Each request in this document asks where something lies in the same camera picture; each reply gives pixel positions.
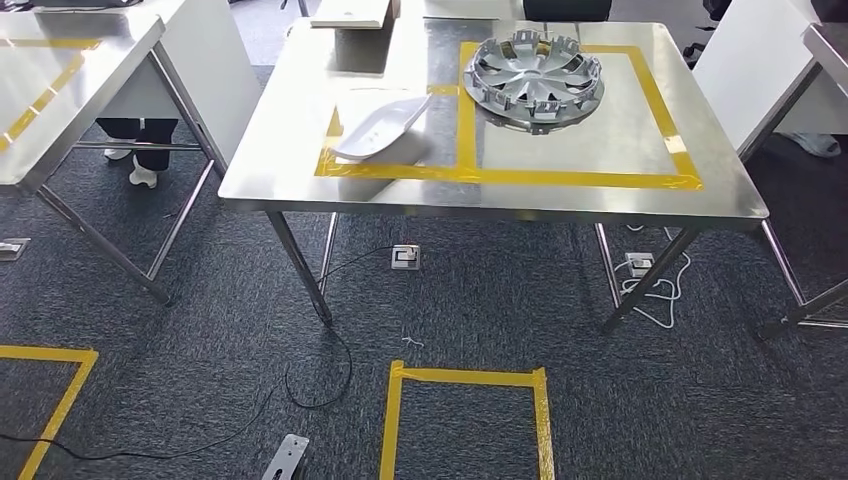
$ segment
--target yellow floor tape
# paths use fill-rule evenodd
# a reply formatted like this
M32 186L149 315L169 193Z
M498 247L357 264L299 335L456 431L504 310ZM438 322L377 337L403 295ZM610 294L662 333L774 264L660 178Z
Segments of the yellow floor tape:
M79 364L79 367L77 367L77 371L74 374L74 378L71 379L71 383L65 390L65 394L62 395L62 399L59 400L59 404L53 411L53 415L50 416L50 420L47 422L47 426L44 427L44 431L41 432L41 435L39 436L40 438L46 438L49 440L56 438L56 434L59 433L59 428L62 426L62 422L64 422L65 417L68 416L68 412L71 410L71 406L74 404L77 395L88 378L88 374L91 373L91 369L94 367L94 362L97 361L97 356L98 354L94 350L0 345L0 359L39 360ZM50 444L45 442L39 442L35 445L35 448L32 449L32 452L29 454L29 458L27 458L27 461L24 464L23 470L21 470L21 473L18 475L18 480L30 480L35 477L35 472L38 470L38 466L41 465L44 455L47 454L48 447L50 447Z
M533 403L536 412L536 440L539 449L539 478L542 480L553 480L554 452L551 441L551 416L548 406L547 378L544 368L537 368L531 373L405 368L402 360L393 361L389 369L386 419L383 426L383 453L380 458L380 480L392 480L395 475L398 425L400 423L400 398L404 379L417 380L419 382L532 388Z

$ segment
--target gray carpet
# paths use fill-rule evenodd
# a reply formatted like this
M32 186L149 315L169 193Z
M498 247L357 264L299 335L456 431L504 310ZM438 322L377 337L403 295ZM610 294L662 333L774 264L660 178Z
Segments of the gray carpet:
M264 81L269 69L258 73ZM175 140L190 138L181 128ZM845 203L834 201L848 157L821 163L793 148L778 143L780 156L767 150L751 168L814 289L848 273L838 241ZM129 165L75 153L51 185L134 260L149 262L171 221L163 217L200 165L178 153L160 188L148 191L128 185ZM252 415L287 365L304 401L332 396L343 382L344 352L315 318L267 219L222 208L217 185L202 192L161 273L176 295L170 308L41 204L0 203L4 235L33 237L19 262L0 265L0 344L100 352L58 435L81 453L167 453L220 438ZM287 217L317 270L328 216ZM616 259L667 243L659 230L609 234ZM375 255L329 284L354 359L339 403L306 411L277 391L254 426L199 454L80 462L51 448L38 477L259 478L282 438L297 433L312 441L307 478L374 478L394 359L544 366L560 478L846 476L846 337L806 329L768 344L752 339L751 327L791 302L757 234L704 235L689 250L678 325L666 331L630 316L612 337L597 330L611 301L590 226L343 215L334 264L393 243L421 244L423 269L391 271L387 255ZM645 308L666 318L665 304ZM37 435L73 368L0 360L0 372L0 431ZM408 382L400 418L399 479L537 475L529 390ZM14 478L28 452L0 441L0 478Z

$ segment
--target metal bracket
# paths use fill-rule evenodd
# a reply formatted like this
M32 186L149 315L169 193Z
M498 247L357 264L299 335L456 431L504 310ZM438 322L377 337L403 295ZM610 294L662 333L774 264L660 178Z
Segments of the metal bracket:
M4 238L0 240L0 262L14 262L21 258L31 238Z
M302 460L306 447L309 445L309 439L298 437L294 434L286 435L280 448L277 449L277 454L262 475L262 480L292 480L300 476L303 470Z
M421 247L418 245L395 245L392 248L392 270L419 270Z

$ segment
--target black pants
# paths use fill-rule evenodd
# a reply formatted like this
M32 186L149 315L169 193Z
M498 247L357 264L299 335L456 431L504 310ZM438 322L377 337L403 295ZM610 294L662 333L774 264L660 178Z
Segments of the black pants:
M138 140L150 143L171 143L171 135L177 128L177 121L170 119L148 119L141 121L136 118L98 118L97 124L112 138L119 140ZM162 171L168 169L171 152L168 150L138 150L135 158L138 164L148 170Z

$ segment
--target floor socket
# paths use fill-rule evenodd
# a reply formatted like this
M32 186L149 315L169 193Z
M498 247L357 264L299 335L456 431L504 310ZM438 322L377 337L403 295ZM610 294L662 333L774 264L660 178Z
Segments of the floor socket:
M21 258L31 238L4 238L0 240L0 262L14 262Z
M421 268L421 247L395 245L392 248L392 270L418 270Z
M654 266L654 255L651 253L628 252L625 254L630 278L642 278Z

